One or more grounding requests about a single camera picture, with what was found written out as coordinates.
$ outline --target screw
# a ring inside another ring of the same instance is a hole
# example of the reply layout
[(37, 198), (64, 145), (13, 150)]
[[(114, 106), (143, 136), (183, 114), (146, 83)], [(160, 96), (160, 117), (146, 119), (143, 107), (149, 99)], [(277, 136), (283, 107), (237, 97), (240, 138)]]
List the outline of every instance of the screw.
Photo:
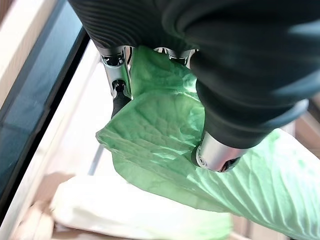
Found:
[(202, 166), (205, 166), (205, 165), (206, 165), (205, 161), (202, 159), (201, 156), (199, 156), (199, 163), (200, 163)]

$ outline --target black rim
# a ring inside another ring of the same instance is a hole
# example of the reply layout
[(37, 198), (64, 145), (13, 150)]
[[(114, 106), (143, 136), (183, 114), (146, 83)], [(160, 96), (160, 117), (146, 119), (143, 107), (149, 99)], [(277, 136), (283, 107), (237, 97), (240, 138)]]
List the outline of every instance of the black rim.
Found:
[(0, 224), (89, 40), (59, 0), (0, 109)]

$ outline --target wooden surface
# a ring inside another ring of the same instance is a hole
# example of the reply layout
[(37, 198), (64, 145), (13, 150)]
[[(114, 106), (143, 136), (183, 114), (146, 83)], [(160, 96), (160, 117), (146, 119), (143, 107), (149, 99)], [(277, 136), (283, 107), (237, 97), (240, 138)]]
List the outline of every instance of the wooden surface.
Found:
[(15, 0), (3, 19), (0, 25), (0, 108), (56, 2)]
[(0, 25), (14, 0), (0, 0)]

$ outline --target dark window frame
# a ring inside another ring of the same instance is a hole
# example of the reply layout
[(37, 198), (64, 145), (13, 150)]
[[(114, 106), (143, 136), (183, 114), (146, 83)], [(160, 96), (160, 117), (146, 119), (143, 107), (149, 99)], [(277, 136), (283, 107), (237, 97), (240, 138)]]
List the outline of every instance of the dark window frame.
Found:
[(0, 109), (0, 225), (89, 40), (58, 0)]

